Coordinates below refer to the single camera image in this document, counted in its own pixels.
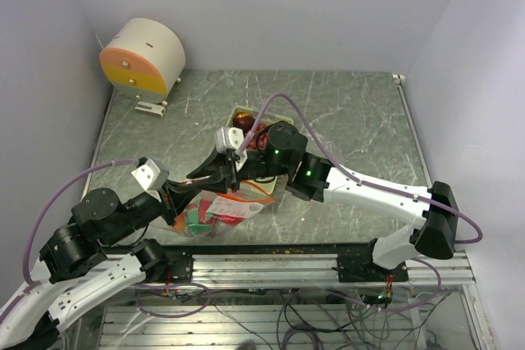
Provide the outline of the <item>red yellow mango toy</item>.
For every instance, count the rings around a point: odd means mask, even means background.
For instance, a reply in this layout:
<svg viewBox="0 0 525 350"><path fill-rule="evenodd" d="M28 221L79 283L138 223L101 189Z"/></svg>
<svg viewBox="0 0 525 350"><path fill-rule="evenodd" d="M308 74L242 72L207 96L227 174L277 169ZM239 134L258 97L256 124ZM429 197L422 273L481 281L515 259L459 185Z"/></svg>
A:
<svg viewBox="0 0 525 350"><path fill-rule="evenodd" d="M175 219L174 225L172 226L172 229L175 232L184 233L185 230L186 230L185 218L184 217L177 217Z"/></svg>

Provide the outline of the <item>clear orange zip bag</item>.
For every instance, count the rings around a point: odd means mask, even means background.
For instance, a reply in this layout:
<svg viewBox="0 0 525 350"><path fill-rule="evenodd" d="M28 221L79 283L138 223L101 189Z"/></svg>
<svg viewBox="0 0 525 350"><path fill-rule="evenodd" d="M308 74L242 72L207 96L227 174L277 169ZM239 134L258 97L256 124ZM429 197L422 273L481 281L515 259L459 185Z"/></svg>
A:
<svg viewBox="0 0 525 350"><path fill-rule="evenodd" d="M212 201L212 205L208 209L208 212L242 217L244 218L242 223L253 219L266 207L276 202L276 198L272 194L263 192L256 184L251 183L251 181L243 181L240 184L240 189L238 191L229 190L227 193L202 191L193 198L189 204L197 202L200 199L208 199ZM184 217L185 209L177 217ZM238 225L224 225L217 221L215 230L209 235L192 237L186 232L176 233L191 238L203 238L219 235L236 226Z"/></svg>

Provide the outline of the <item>pink dragon fruit toy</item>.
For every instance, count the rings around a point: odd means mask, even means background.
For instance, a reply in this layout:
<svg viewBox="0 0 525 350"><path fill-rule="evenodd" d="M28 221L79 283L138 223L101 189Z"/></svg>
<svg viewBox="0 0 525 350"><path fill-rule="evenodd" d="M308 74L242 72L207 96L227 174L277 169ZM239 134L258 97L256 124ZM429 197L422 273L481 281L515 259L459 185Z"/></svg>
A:
<svg viewBox="0 0 525 350"><path fill-rule="evenodd" d="M216 227L215 215L208 212L212 201L200 199L187 206L184 212L185 232L192 237L201 237L211 234Z"/></svg>

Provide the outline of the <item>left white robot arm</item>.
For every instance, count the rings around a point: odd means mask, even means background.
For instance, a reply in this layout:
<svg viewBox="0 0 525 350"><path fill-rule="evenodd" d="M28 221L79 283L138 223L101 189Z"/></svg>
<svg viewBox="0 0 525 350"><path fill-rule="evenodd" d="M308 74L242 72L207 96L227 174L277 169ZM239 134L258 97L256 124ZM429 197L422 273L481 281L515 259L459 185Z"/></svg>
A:
<svg viewBox="0 0 525 350"><path fill-rule="evenodd" d="M168 184L158 197L143 192L122 203L111 189L89 192L40 249L34 280L27 280L2 309L1 347L48 348L85 313L121 290L164 279L171 270L167 251L157 240L144 239L104 272L81 281L106 260L104 247L158 217L173 223L198 193L188 185Z"/></svg>

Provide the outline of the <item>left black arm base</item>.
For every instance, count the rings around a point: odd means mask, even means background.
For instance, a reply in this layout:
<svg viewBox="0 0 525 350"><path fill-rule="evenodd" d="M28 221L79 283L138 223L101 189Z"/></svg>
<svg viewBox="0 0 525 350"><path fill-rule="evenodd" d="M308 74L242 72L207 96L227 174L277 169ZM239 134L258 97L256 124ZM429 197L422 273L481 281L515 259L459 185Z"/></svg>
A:
<svg viewBox="0 0 525 350"><path fill-rule="evenodd" d="M181 250L163 247L155 239L144 239L132 248L145 273L145 283L183 283L191 281L193 260Z"/></svg>

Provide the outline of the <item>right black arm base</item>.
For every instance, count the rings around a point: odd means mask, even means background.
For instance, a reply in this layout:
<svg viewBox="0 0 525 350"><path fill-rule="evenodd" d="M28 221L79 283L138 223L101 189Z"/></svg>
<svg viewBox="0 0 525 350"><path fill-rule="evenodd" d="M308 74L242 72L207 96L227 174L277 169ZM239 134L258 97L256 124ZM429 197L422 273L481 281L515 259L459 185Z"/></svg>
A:
<svg viewBox="0 0 525 350"><path fill-rule="evenodd" d="M368 242L334 245L337 258L333 270L341 283L386 282L388 278L394 282L409 280L404 262L393 269L382 268L372 262L372 252L376 243L377 239L372 239Z"/></svg>

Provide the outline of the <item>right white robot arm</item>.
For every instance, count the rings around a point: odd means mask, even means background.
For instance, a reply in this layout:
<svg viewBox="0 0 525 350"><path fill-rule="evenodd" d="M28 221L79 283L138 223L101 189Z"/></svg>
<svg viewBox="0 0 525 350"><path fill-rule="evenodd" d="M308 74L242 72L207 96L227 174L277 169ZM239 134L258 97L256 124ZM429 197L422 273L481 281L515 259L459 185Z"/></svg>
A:
<svg viewBox="0 0 525 350"><path fill-rule="evenodd" d="M220 128L214 149L188 179L202 189L225 192L243 181L285 176L286 190L304 201L348 203L400 220L402 229L373 240L370 256L361 262L363 274L373 281L419 255L453 257L458 218L448 184L435 182L427 189L355 173L308 152L308 138L285 121L262 133L264 148L241 152L240 130Z"/></svg>

